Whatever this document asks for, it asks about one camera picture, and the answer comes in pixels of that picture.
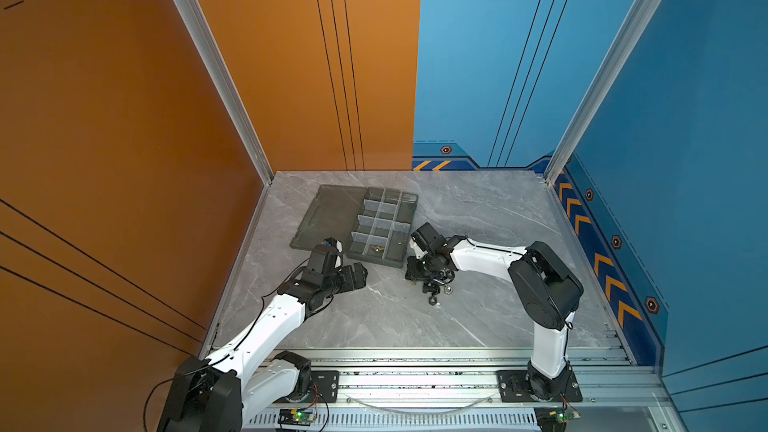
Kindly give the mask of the aluminium corner post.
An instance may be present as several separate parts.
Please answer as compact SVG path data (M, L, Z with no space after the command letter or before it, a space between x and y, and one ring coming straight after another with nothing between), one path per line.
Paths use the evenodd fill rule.
M172 1L254 168L261 181L270 186L274 172L199 0Z
M662 1L633 1L543 174L547 186L554 186L557 178L564 172L568 159L574 153Z

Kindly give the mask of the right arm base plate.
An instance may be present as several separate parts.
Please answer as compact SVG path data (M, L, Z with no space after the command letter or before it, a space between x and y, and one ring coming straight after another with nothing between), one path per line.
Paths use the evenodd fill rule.
M499 370L496 379L504 403L583 401L575 372L569 365L554 379L535 369Z

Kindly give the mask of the right circuit board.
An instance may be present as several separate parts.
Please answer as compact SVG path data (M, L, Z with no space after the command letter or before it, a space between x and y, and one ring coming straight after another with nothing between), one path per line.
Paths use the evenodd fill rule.
M566 432L570 422L581 419L581 414L572 408L536 408L534 412L542 432Z

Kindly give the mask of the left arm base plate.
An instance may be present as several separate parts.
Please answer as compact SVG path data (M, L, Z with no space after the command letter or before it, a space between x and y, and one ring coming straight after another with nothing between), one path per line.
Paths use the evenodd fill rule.
M338 370L313 370L308 388L299 395L292 394L288 397L281 397L275 401L278 403L299 403L309 404L320 394L320 402L328 404L336 403L338 400L340 372Z

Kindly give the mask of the aluminium front rail frame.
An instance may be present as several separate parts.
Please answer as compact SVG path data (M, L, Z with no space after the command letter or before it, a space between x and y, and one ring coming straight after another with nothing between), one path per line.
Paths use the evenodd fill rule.
M539 431L536 408L572 408L567 431L683 431L651 367L633 363L613 340L570 346L579 403L504 403L496 372L526 370L531 349L300 349L311 370L338 370L336 403L315 404L311 431Z

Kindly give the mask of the left green circuit board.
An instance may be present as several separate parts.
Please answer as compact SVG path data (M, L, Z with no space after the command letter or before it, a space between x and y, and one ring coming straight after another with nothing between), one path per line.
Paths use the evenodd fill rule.
M279 428L310 427L317 420L317 413L310 409L280 409L277 419Z

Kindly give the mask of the pile of black nuts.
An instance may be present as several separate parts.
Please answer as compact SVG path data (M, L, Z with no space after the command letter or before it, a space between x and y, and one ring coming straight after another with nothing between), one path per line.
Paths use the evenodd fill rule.
M441 280L428 280L422 284L422 292L428 296L428 303L431 306L438 304L439 294L450 295L452 291L450 283Z

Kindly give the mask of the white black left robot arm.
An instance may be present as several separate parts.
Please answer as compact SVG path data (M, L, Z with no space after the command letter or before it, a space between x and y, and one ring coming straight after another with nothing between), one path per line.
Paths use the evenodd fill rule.
M273 292L262 296L257 318L204 359L185 360L166 380L160 431L239 431L276 401L298 404L292 421L304 426L315 404L331 402L312 378L310 359L277 346L339 294L362 289L368 271L346 264L341 245L326 239Z

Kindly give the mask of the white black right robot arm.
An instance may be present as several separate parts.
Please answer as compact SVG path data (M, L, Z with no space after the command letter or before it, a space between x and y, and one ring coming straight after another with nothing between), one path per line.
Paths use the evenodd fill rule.
M450 291L459 272L479 272L512 283L534 322L523 391L541 402L583 400L567 346L584 287L549 245L535 241L527 247L503 247L465 236L439 236L430 242L413 237L409 246L413 254L407 258L405 278L422 284L432 306L440 293Z

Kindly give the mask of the right aluminium corner post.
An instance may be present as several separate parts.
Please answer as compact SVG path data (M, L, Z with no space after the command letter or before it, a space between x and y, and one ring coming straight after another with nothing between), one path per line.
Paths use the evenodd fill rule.
M543 174L547 186L554 186L557 178L564 172L568 159L574 153L662 1L633 1Z

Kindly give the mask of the grey plastic organizer box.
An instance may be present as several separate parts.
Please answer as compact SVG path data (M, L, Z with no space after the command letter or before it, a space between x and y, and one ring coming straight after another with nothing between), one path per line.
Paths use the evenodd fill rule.
M417 194L399 189L322 185L290 247L310 250L334 238L352 260L400 268L408 255L417 204ZM371 245L386 250L374 253Z

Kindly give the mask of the left aluminium corner post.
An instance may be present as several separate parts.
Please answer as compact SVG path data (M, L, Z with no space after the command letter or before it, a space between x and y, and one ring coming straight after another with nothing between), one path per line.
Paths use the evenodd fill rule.
M270 186L274 172L199 0L172 1L254 168L261 181Z

